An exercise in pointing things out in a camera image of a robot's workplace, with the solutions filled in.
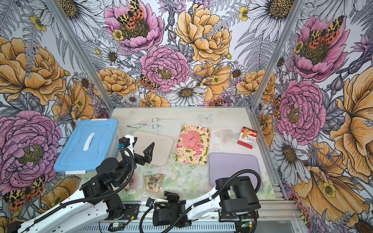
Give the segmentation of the bag of mixed snacks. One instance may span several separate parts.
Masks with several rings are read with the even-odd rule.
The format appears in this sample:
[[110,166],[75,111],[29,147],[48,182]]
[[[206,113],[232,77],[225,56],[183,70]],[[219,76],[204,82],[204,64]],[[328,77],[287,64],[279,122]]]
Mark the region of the bag of mixed snacks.
[[164,199],[164,182],[166,176],[161,173],[146,174],[142,176],[141,181],[141,201],[144,202],[148,198]]

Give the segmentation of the ziploc bag pink cookies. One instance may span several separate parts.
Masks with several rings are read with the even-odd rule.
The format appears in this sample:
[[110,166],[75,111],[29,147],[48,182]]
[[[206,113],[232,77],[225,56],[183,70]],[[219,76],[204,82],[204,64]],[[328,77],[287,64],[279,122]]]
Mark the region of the ziploc bag pink cookies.
[[235,133],[231,129],[222,129],[214,133],[224,143],[237,143],[239,133]]

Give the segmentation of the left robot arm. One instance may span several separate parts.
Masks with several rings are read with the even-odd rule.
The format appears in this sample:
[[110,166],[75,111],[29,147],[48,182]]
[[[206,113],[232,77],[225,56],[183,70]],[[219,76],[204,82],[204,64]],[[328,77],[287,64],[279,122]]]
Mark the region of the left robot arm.
[[109,157],[96,167],[96,175],[65,201],[39,217],[8,226],[9,233],[72,233],[95,221],[113,220],[124,213],[118,193],[130,182],[137,165],[151,163],[155,143],[142,155],[134,152],[137,137],[126,135],[119,139],[121,159]]

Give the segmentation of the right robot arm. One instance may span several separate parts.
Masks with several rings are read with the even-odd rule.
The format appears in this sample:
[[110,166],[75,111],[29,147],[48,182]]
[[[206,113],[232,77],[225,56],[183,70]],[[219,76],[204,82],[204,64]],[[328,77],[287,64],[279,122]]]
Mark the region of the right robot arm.
[[256,219],[256,211],[261,208],[257,191],[248,176],[220,178],[211,191],[199,198],[180,201],[177,194],[164,192],[165,200],[148,199],[147,205],[153,211],[152,224],[156,227],[189,227],[193,221],[215,211],[220,213],[220,221]]

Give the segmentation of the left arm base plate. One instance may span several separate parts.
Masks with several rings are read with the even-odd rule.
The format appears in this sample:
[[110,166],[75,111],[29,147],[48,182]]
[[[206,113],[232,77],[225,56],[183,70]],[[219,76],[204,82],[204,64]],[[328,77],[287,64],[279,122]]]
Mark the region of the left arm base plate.
[[139,214],[139,204],[135,203],[125,203],[124,205],[124,212],[121,219],[124,220],[135,220]]

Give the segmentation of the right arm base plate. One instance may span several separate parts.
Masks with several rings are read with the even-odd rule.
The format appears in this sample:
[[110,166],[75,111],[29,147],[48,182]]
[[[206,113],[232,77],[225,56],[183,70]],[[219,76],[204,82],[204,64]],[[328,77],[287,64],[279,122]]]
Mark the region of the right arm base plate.
[[258,219],[259,214],[257,210],[251,211],[244,211],[244,212],[224,212],[223,210],[219,210],[219,221],[220,222],[241,222],[241,221],[255,221]]

